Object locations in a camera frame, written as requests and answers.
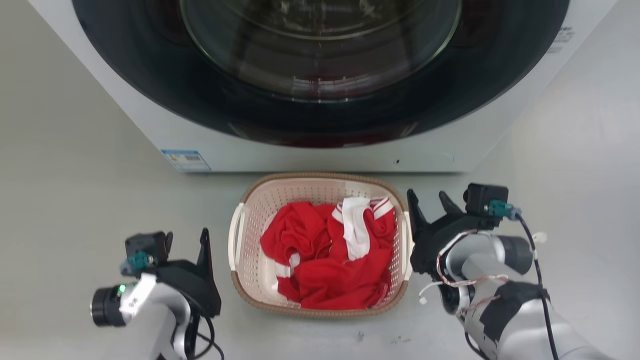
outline teal connector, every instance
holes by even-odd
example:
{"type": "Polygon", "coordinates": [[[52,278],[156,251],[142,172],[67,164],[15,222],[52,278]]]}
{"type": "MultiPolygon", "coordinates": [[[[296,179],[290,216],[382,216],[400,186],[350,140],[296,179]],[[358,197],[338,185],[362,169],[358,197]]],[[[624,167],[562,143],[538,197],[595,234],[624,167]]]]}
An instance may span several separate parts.
{"type": "Polygon", "coordinates": [[[143,270],[149,266],[149,256],[146,252],[141,251],[128,258],[127,262],[134,270],[143,270]]]}
{"type": "Polygon", "coordinates": [[[506,217],[510,220],[517,220],[516,216],[522,214],[522,211],[514,205],[498,200],[491,200],[489,202],[489,206],[487,206],[486,212],[493,217],[506,217]]]}

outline wire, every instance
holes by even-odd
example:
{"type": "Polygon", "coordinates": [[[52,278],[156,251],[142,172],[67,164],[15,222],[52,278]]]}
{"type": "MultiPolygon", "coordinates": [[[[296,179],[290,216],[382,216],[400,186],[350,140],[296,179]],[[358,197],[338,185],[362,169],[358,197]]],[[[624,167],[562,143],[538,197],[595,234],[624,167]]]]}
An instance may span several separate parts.
{"type": "Polygon", "coordinates": [[[225,353],[222,352],[222,349],[218,346],[218,344],[216,344],[215,342],[213,342],[212,339],[209,339],[203,334],[198,333],[198,336],[201,337],[203,340],[208,341],[209,343],[212,343],[213,347],[216,348],[216,350],[220,353],[220,360],[225,360],[225,353]]]}
{"type": "Polygon", "coordinates": [[[432,287],[434,287],[434,286],[438,286],[438,285],[442,285],[442,284],[444,284],[444,282],[442,282],[442,281],[432,282],[432,283],[428,284],[427,286],[423,287],[423,288],[422,288],[422,290],[420,290],[420,293],[418,293],[418,296],[420,296],[420,297],[421,297],[421,296],[422,296],[422,294],[423,294],[425,291],[429,290],[430,288],[432,288],[432,287]]]}
{"type": "Polygon", "coordinates": [[[471,344],[471,340],[469,339],[469,333],[465,331],[465,339],[467,339],[467,344],[479,357],[482,357],[484,360],[489,360],[489,358],[484,354],[484,352],[480,351],[480,349],[476,348],[473,344],[471,344]]]}
{"type": "Polygon", "coordinates": [[[447,245],[445,245],[445,247],[443,247],[440,252],[438,252],[438,257],[436,258],[436,271],[438,272],[438,275],[440,276],[442,282],[448,286],[451,286],[452,288],[459,288],[460,286],[471,286],[471,285],[475,285],[479,282],[485,281],[485,280],[489,280],[489,279],[504,279],[504,280],[508,280],[509,277],[505,274],[500,274],[500,275],[486,275],[486,276],[482,276],[479,279],[476,280],[464,280],[464,281],[456,281],[456,282],[452,282],[449,279],[447,279],[447,277],[442,273],[442,266],[441,266],[441,260],[442,260],[442,256],[449,251],[449,249],[451,249],[455,244],[457,244],[460,240],[464,239],[464,237],[466,237],[467,235],[470,234],[476,234],[477,230],[466,230],[463,231],[462,233],[456,235],[453,239],[451,239],[451,241],[449,241],[449,243],[447,245]]]}
{"type": "MultiPolygon", "coordinates": [[[[527,223],[522,218],[521,214],[516,214],[515,218],[522,224],[525,233],[527,233],[527,237],[529,238],[529,243],[531,244],[531,252],[533,252],[533,264],[536,268],[536,275],[538,276],[538,285],[540,289],[544,289],[542,286],[542,273],[540,272],[540,264],[538,263],[538,252],[536,251],[536,244],[533,241],[533,236],[531,235],[531,231],[527,226],[527,223]]],[[[558,360],[558,353],[556,350],[556,341],[554,340],[554,332],[551,329],[551,320],[549,319],[549,308],[547,306],[547,300],[544,296],[542,298],[542,309],[545,312],[545,325],[547,326],[547,336],[549,337],[549,346],[551,347],[551,354],[553,355],[554,360],[558,360]]]]}
{"type": "Polygon", "coordinates": [[[469,307],[467,307],[465,309],[462,309],[462,313],[464,315],[466,315],[470,310],[473,310],[473,309],[479,307],[480,305],[484,304],[485,302],[498,300],[499,298],[500,298],[500,295],[484,298],[484,299],[480,300],[479,302],[476,302],[473,306],[469,306],[469,307]]]}
{"type": "Polygon", "coordinates": [[[204,320],[207,322],[207,326],[209,327],[209,332],[211,333],[211,339],[205,337],[204,335],[198,333],[198,336],[200,336],[201,338],[207,340],[209,343],[207,344],[207,347],[201,351],[198,355],[195,355],[193,357],[188,357],[187,360],[197,360],[200,359],[201,357],[203,357],[206,353],[209,352],[209,350],[211,350],[211,348],[216,348],[216,350],[220,353],[220,358],[221,360],[225,359],[225,353],[222,352],[222,349],[218,346],[218,344],[215,343],[215,337],[216,337],[216,330],[213,327],[213,323],[211,322],[211,319],[206,315],[208,314],[208,312],[204,309],[204,307],[202,307],[202,305],[200,305],[200,303],[198,301],[196,301],[196,299],[194,299],[191,295],[184,293],[184,292],[180,292],[182,294],[182,296],[185,297],[185,299],[187,299],[189,301],[190,305],[193,305],[198,312],[200,313],[200,315],[204,318],[204,320]]]}

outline laundry basket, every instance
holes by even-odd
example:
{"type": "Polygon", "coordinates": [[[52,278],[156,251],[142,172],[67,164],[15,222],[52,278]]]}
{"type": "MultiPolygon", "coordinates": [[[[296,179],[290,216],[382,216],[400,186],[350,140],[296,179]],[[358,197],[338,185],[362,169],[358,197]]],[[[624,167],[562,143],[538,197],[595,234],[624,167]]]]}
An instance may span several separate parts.
{"type": "Polygon", "coordinates": [[[364,176],[322,172],[278,174],[255,183],[236,208],[229,229],[231,277],[240,296],[260,309],[310,318],[345,318],[382,314],[403,297],[413,270],[409,212],[403,198],[389,184],[364,176]],[[262,234],[278,210],[290,202],[337,204],[345,197],[388,197],[396,212],[397,230],[389,270],[391,287],[378,305],[358,310],[302,309],[278,292],[275,264],[260,246],[262,234]]]}

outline front-loading washing machine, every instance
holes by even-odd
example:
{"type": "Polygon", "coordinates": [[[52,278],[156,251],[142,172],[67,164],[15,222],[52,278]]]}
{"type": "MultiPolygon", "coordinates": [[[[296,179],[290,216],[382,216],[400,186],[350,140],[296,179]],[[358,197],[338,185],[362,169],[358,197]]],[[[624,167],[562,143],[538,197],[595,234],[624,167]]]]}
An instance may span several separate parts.
{"type": "Polygon", "coordinates": [[[474,168],[616,0],[30,0],[186,172],[474,168]]]}

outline floor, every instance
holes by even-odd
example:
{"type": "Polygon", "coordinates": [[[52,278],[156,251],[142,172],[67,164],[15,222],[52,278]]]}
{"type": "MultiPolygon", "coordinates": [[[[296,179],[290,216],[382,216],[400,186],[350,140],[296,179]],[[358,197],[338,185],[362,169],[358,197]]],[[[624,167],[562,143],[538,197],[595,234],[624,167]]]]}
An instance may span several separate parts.
{"type": "MultiPolygon", "coordinates": [[[[428,218],[446,190],[504,184],[535,231],[555,309],[616,359],[640,338],[640,2],[621,0],[512,133],[473,172],[380,178],[414,188],[428,218]]],[[[195,260],[208,227],[228,359],[474,359],[429,280],[414,275],[387,314],[311,321],[259,311],[237,295],[225,249],[233,209],[260,175],[178,174],[23,0],[0,4],[0,348],[4,359],[99,357],[118,329],[88,304],[121,281],[126,237],[173,231],[195,260]]],[[[500,232],[521,234],[515,224],[500,232]]],[[[211,354],[208,359],[216,359],[211,354]]]]}

